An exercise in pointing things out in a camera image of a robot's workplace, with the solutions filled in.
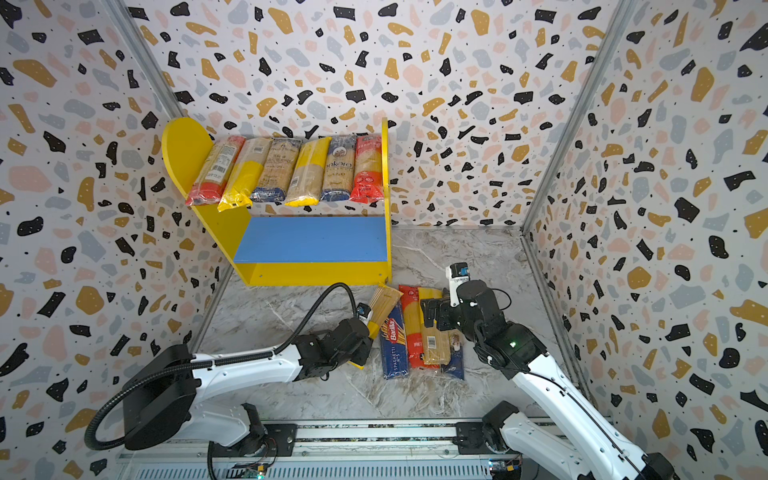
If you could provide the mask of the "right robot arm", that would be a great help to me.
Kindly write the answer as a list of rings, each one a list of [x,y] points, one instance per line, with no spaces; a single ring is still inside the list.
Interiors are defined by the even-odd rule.
[[[479,360],[500,372],[544,410],[561,431],[541,429],[507,401],[483,418],[486,445],[529,457],[558,479],[671,479],[661,453],[647,453],[620,433],[567,378],[526,326],[509,321],[493,289],[468,280],[446,298],[421,303],[427,325],[458,330]]]

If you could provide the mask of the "yellow spaghetti bag with text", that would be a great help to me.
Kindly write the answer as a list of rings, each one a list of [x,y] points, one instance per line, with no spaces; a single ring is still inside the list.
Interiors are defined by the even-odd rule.
[[[350,362],[359,369],[364,368],[369,358],[374,339],[379,335],[382,324],[393,307],[400,301],[401,296],[402,293],[399,290],[382,284],[377,287],[371,300],[366,303],[373,310],[373,316],[369,323],[365,324],[361,321],[368,329],[368,336],[362,341],[362,345],[357,349],[350,360]]]

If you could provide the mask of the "blue Barilla spaghetti bag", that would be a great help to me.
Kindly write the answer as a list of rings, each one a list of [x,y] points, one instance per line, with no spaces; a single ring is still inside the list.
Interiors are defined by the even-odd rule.
[[[380,328],[383,376],[387,380],[407,377],[409,360],[402,306],[397,303]]]

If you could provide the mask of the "blue white spaghetti bag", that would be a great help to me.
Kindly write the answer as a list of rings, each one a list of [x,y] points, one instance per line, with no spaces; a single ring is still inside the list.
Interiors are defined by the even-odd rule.
[[[349,200],[354,182],[356,135],[335,136],[329,143],[321,200]]]

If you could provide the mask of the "long yellow spaghetti bag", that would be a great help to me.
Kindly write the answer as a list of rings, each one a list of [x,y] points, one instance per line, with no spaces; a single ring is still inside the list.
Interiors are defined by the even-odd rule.
[[[245,141],[217,206],[219,212],[252,205],[251,195],[264,170],[271,144],[272,140],[266,137]]]

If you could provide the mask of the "yellow top spaghetti bag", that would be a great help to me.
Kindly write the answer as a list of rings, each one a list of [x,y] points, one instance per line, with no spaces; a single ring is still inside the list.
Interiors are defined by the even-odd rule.
[[[325,137],[302,145],[285,198],[287,206],[303,207],[319,203],[330,142],[331,138]]]

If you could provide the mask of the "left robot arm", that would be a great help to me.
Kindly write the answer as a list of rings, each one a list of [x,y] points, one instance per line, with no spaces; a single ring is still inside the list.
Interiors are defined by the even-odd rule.
[[[359,319],[344,319],[322,336],[297,336],[279,354],[266,349],[265,357],[235,363],[233,354],[192,354],[185,345],[174,345],[135,374],[126,388],[152,374],[196,361],[210,367],[184,370],[137,386],[123,400],[124,446],[144,450],[170,439],[213,441],[224,447],[242,442],[257,431],[255,407],[216,405],[213,399],[262,384],[291,383],[322,378],[351,362],[363,366],[373,340]]]

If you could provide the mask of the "red label spaghetti bag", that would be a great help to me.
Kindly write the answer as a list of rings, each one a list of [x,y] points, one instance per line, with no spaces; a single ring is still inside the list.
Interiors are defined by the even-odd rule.
[[[235,135],[213,145],[187,196],[187,206],[213,205],[220,202],[245,141],[244,137]]]

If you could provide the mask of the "dark blue spaghetti bag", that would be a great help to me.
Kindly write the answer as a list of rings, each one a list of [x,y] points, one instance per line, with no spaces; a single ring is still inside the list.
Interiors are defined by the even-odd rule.
[[[277,138],[271,143],[264,169],[250,198],[256,203],[279,202],[286,198],[302,141]]]

